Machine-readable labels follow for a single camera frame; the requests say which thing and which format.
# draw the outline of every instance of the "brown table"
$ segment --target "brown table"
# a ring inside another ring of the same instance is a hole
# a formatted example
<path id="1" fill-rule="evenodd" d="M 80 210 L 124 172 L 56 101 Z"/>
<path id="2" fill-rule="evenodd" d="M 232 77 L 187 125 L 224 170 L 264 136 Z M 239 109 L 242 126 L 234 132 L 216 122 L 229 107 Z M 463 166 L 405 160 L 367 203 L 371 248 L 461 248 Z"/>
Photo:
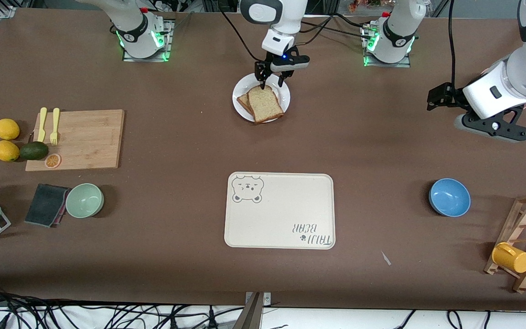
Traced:
<path id="1" fill-rule="evenodd" d="M 231 19 L 262 56 L 266 27 Z M 454 25 L 458 86 L 520 46 L 514 20 Z M 428 90 L 450 77 L 445 19 L 423 21 L 411 69 L 363 67 L 357 40 L 323 33 L 301 48 L 311 64 L 288 79 L 288 113 L 256 127 L 232 108 L 253 60 L 221 15 L 186 20 L 163 64 L 121 62 L 109 26 L 103 12 L 42 9 L 0 25 L 0 119 L 20 121 L 23 142 L 42 106 L 126 110 L 118 169 L 0 162 L 13 222 L 0 237 L 0 287 L 79 300 L 240 304 L 262 290 L 281 306 L 526 310 L 512 277 L 482 273 L 513 198 L 526 195 L 526 142 L 459 131 L 461 110 L 426 112 Z M 329 174 L 334 248 L 228 247 L 226 182 L 238 170 Z M 430 209 L 426 192 L 442 177 L 469 188 L 465 216 Z M 84 182 L 105 192 L 98 218 L 23 223 L 38 183 Z"/>

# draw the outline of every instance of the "bowl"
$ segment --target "bowl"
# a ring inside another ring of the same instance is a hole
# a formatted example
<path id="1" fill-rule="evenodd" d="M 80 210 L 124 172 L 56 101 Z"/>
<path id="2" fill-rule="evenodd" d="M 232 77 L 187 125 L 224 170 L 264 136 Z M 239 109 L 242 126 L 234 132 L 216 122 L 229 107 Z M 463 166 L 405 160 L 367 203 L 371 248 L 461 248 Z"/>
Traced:
<path id="1" fill-rule="evenodd" d="M 455 179 L 440 179 L 430 189 L 430 204 L 444 216 L 459 217 L 470 209 L 470 193 Z"/>
<path id="2" fill-rule="evenodd" d="M 66 210 L 74 218 L 86 218 L 96 215 L 104 203 L 103 192 L 96 185 L 84 183 L 68 194 Z"/>

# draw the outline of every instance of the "white plate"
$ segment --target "white plate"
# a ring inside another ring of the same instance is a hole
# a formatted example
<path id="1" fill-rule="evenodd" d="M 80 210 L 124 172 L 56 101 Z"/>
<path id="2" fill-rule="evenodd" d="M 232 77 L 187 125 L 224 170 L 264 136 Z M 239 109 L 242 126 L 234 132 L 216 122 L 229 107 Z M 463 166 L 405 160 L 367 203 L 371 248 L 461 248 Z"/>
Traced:
<path id="1" fill-rule="evenodd" d="M 330 249 L 334 183 L 325 174 L 228 177 L 225 242 L 235 248 Z"/>
<path id="2" fill-rule="evenodd" d="M 237 83 L 237 85 L 234 86 L 234 90 L 232 90 L 232 104 L 234 105 L 234 109 L 238 112 L 238 114 L 241 115 L 241 117 L 251 122 L 255 122 L 255 119 L 247 110 L 245 110 L 241 106 L 237 98 L 246 94 L 247 91 L 249 91 L 251 88 L 259 84 L 260 83 L 259 81 L 257 81 L 257 78 L 255 78 L 255 73 L 251 73 L 247 75 L 246 77 L 242 78 Z M 284 81 L 284 85 L 280 87 L 279 77 L 274 74 L 272 74 L 269 78 L 267 78 L 267 81 L 265 82 L 265 84 L 270 86 L 273 92 L 275 92 L 275 95 L 277 96 L 277 99 L 279 100 L 279 106 L 281 106 L 282 110 L 285 113 L 288 110 L 289 101 L 291 100 L 288 85 Z M 268 123 L 274 120 L 276 119 L 267 120 L 264 123 Z"/>

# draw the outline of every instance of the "mug handle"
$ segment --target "mug handle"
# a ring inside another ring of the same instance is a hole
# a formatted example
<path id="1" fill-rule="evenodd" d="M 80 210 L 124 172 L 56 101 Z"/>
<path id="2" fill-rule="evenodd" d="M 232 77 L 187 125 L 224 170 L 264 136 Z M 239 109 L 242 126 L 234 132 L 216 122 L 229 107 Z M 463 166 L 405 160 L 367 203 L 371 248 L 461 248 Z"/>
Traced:
<path id="1" fill-rule="evenodd" d="M 511 248 L 511 246 L 507 245 L 507 244 L 501 244 L 499 246 L 501 249 L 503 249 L 504 251 L 508 252 L 509 254 L 511 254 L 512 256 L 516 255 L 517 253 L 515 252 L 515 250 L 513 250 L 513 248 Z"/>

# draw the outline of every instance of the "avocado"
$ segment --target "avocado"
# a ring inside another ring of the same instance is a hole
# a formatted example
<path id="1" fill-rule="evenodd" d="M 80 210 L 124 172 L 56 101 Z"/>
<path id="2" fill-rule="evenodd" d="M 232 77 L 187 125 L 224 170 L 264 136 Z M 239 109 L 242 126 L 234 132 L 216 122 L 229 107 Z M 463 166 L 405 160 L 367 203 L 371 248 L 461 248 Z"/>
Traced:
<path id="1" fill-rule="evenodd" d="M 48 155 L 48 146 L 42 142 L 31 142 L 21 147 L 19 156 L 25 160 L 42 160 Z"/>

